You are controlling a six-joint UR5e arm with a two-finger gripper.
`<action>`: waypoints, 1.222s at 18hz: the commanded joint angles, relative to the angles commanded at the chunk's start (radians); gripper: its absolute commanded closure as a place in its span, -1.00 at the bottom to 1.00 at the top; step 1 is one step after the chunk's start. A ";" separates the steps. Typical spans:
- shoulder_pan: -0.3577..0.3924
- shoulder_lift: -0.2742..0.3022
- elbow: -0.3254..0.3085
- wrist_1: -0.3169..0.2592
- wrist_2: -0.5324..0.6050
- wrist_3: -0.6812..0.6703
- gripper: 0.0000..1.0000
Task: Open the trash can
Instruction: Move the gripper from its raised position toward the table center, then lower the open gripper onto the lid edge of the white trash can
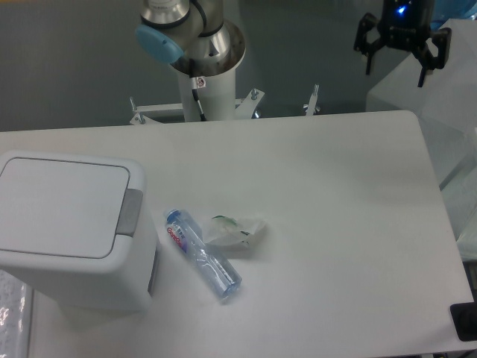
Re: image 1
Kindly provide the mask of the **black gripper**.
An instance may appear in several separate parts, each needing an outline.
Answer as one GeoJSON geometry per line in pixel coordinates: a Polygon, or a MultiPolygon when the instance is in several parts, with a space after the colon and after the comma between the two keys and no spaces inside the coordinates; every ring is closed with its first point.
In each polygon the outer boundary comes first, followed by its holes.
{"type": "Polygon", "coordinates": [[[359,20],[353,49],[366,57],[366,75],[371,73],[374,55],[384,46],[411,50],[421,65],[418,87],[424,85],[429,71],[444,68],[449,58],[452,29],[430,30],[434,5],[435,2],[429,0],[387,0],[383,1],[380,20],[371,13],[359,20]],[[370,43],[368,34],[373,29],[379,35],[370,43]],[[430,52],[427,40],[437,49],[436,56],[430,52]]]}

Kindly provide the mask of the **silver blue-capped robot arm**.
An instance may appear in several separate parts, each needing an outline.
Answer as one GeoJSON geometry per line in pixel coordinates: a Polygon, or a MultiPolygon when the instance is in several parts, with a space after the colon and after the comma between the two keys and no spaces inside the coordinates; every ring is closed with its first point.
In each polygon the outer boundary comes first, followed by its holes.
{"type": "MultiPolygon", "coordinates": [[[[367,59],[384,47],[410,52],[421,65],[418,84],[429,71],[443,69],[452,31],[431,28],[433,1],[384,1],[382,15],[366,13],[358,22],[354,51],[367,59]]],[[[152,58],[190,77],[219,75],[228,60],[242,58],[244,43],[231,34],[222,1],[142,1],[136,40],[152,58]]]]}

